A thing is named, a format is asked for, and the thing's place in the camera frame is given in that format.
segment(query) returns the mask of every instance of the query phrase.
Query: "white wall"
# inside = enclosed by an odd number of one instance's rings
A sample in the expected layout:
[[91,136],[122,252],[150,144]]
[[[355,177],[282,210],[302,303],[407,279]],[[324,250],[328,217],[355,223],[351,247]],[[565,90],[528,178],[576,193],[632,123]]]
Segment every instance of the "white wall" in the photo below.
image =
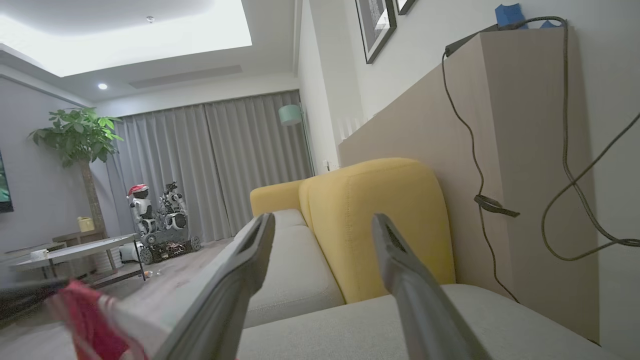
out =
[[347,14],[335,11],[343,0],[309,0],[333,137],[340,144],[345,133],[364,123],[360,89],[349,33]]
[[[0,50],[6,51],[8,49],[6,47],[3,47],[2,44],[0,44]],[[11,79],[16,83],[20,83],[22,85],[25,85],[31,88],[36,88],[40,92],[43,92],[47,95],[50,95],[52,97],[55,97],[64,101],[68,101],[72,103],[74,106],[89,106],[89,107],[93,106],[93,103],[87,99],[84,99],[75,94],[71,94],[70,92],[66,92],[62,89],[56,88],[55,86],[45,83],[44,81],[38,80],[25,73],[19,72],[18,70],[10,68],[6,65],[0,65],[0,78]]]
[[121,117],[209,101],[295,90],[299,87],[298,79],[290,73],[253,77],[234,76],[206,84],[104,101],[97,105],[97,111],[102,116]]
[[[408,15],[398,17],[398,28],[374,64],[367,65],[355,2],[345,0],[365,118],[370,119],[436,67],[447,44],[495,24],[494,9],[501,3],[417,0]],[[575,27],[586,81],[592,148],[598,153],[640,111],[640,1],[520,3],[527,18],[557,15]],[[640,128],[630,131],[595,168],[598,217],[606,229],[621,238],[640,235],[640,170],[635,166],[639,135]],[[600,341],[627,359],[638,359],[640,250],[614,246],[599,256]]]
[[309,124],[310,143],[317,174],[327,172],[323,160],[334,167],[338,164],[338,151],[326,96],[320,53],[316,40],[309,0],[303,0],[300,28],[300,99]]

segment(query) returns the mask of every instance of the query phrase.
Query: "recessed ceiling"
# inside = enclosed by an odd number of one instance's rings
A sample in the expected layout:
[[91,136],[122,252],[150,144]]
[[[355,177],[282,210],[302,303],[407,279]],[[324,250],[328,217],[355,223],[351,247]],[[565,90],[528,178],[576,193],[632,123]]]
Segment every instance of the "recessed ceiling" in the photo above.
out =
[[8,17],[50,35],[85,35],[208,12],[215,0],[2,0]]
[[[9,1],[34,2],[36,0]],[[48,1],[66,5],[75,3],[75,1],[71,0]],[[127,12],[127,9],[131,7],[128,5],[129,2],[133,3],[140,1],[143,3],[151,3],[151,1],[147,0],[128,0],[126,2],[102,0],[102,2],[109,4],[115,3],[120,6],[119,10],[114,10],[113,13],[125,13]],[[251,46],[208,51],[205,53],[189,54],[152,61],[138,61],[128,65],[89,71],[63,78],[33,65],[32,62],[28,62],[20,56],[16,56],[16,54],[11,52],[11,49],[5,49],[5,51],[7,51],[6,53],[2,52],[3,49],[1,45],[0,63],[93,102],[100,102],[128,95],[155,92],[165,90],[167,88],[178,88],[215,81],[227,81],[229,78],[291,73],[293,71],[294,58],[294,3],[296,1],[299,0],[243,0],[242,6],[244,8],[246,23],[251,34]],[[45,0],[39,0],[38,2],[45,3]],[[96,0],[83,0],[83,2],[91,4],[102,3]],[[157,6],[155,11],[150,13],[145,12],[144,14],[145,17],[147,15],[153,15],[156,18],[156,21],[159,21],[158,19],[160,18],[158,14],[170,12],[168,9],[175,8],[175,3],[191,4],[190,6],[193,6],[194,9],[196,6],[195,1],[174,0],[167,2],[157,0],[154,3],[162,4],[162,6]],[[38,15],[37,8],[32,7],[29,9],[23,9],[23,11],[26,12],[23,14],[23,17],[36,19],[38,16],[41,16]],[[58,24],[57,27],[53,26],[53,24],[48,24],[48,26],[52,26],[51,31],[54,33],[60,34],[65,31],[63,24]],[[100,26],[106,26],[106,24],[101,22]],[[205,70],[222,69],[225,67],[229,67],[229,69],[240,68],[242,73],[232,74],[232,72],[224,73],[218,71],[218,75],[213,78],[209,76],[202,76],[199,79],[180,76],[186,73],[199,71],[203,71],[202,74],[209,74],[209,72]],[[140,81],[144,83],[145,80],[156,78],[179,79],[180,81],[171,83],[159,81],[157,82],[157,86],[154,84],[154,86],[141,89],[136,89],[130,85],[131,83],[139,84]],[[100,83],[107,84],[109,86],[108,89],[98,89],[98,84]]]
[[[131,7],[128,2],[117,0],[119,12],[112,9],[104,13],[101,8],[104,3],[114,6],[111,1],[78,4],[78,0],[27,0],[29,6],[20,1],[10,0],[9,12],[5,10],[0,15],[0,44],[59,77],[252,44],[241,0],[209,0],[208,6],[204,6],[204,0],[187,1],[186,10],[177,11],[168,19],[162,15],[171,13],[182,1],[162,7],[142,0]],[[55,13],[47,11],[55,7],[57,13],[63,13],[60,8],[64,8],[80,18],[77,23],[69,14],[53,19]],[[149,24],[147,15],[156,21]],[[97,24],[93,29],[92,20]]]

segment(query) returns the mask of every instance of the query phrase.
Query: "coffee table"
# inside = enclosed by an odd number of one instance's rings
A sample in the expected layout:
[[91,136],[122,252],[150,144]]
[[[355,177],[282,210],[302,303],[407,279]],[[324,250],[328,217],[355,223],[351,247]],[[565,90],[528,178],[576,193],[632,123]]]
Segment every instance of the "coffee table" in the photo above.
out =
[[[64,249],[52,251],[48,253],[48,257],[46,259],[23,261],[21,263],[11,265],[11,268],[17,271],[26,271],[26,270],[31,270],[35,268],[42,268],[43,273],[46,276],[46,272],[44,271],[44,268],[49,267],[51,269],[51,273],[53,274],[53,276],[57,277],[56,269],[54,267],[55,264],[68,262],[71,268],[72,276],[73,276],[73,265],[71,264],[70,260],[79,259],[87,255],[97,254],[100,251],[106,251],[107,256],[109,257],[109,262],[111,263],[111,268],[114,270],[114,272],[116,272],[117,269],[116,269],[115,263],[113,262],[111,249],[113,249],[114,247],[119,247],[128,242],[133,242],[133,246],[136,249],[136,253],[138,253],[138,247],[136,246],[136,237],[137,237],[137,234],[129,234],[129,235],[123,235],[123,236],[116,236],[114,238],[108,238],[104,240],[92,241],[90,243],[74,245]],[[138,263],[140,264],[140,270],[129,272],[118,277],[110,278],[108,281],[100,282],[99,284],[96,284],[93,287],[101,288],[101,287],[113,284],[114,282],[128,279],[130,277],[134,277],[136,275],[142,275],[143,281],[146,281],[147,278],[145,277],[145,270],[142,267],[142,262],[139,261]]]

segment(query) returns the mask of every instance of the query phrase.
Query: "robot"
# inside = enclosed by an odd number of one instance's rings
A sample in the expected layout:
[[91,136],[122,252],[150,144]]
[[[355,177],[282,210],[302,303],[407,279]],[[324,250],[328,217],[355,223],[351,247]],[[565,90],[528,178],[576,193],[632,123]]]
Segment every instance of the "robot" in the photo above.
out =
[[144,236],[156,231],[156,218],[153,214],[151,200],[149,197],[149,187],[146,184],[139,184],[129,189],[127,200],[133,212],[133,222],[138,226],[138,232]]
[[166,185],[163,196],[160,197],[160,214],[163,218],[165,229],[182,229],[187,225],[187,206],[181,193],[175,190],[178,186],[175,181]]
[[157,213],[148,199],[147,185],[139,184],[129,190],[127,199],[143,244],[140,261],[146,265],[200,250],[199,237],[189,238],[187,207],[177,188],[175,181],[166,185]]

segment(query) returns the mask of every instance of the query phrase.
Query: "pink cloth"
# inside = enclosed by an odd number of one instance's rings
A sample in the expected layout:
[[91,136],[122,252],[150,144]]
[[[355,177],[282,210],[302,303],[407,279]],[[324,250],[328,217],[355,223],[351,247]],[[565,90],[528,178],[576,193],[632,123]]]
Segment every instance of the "pink cloth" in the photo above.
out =
[[73,334],[78,360],[148,360],[138,341],[113,321],[113,301],[76,280],[51,299],[52,310]]

